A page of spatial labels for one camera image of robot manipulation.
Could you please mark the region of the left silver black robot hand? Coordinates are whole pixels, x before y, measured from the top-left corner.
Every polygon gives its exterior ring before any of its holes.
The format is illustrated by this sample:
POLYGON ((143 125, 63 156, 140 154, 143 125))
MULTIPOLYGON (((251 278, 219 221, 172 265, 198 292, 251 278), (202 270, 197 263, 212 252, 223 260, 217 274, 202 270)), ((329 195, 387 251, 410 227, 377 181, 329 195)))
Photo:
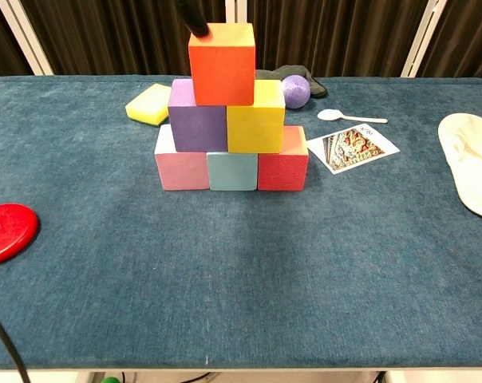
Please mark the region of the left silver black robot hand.
POLYGON ((178 14, 181 16, 184 24, 197 38, 205 38, 209 35, 209 28, 200 9, 194 0, 174 0, 178 14))

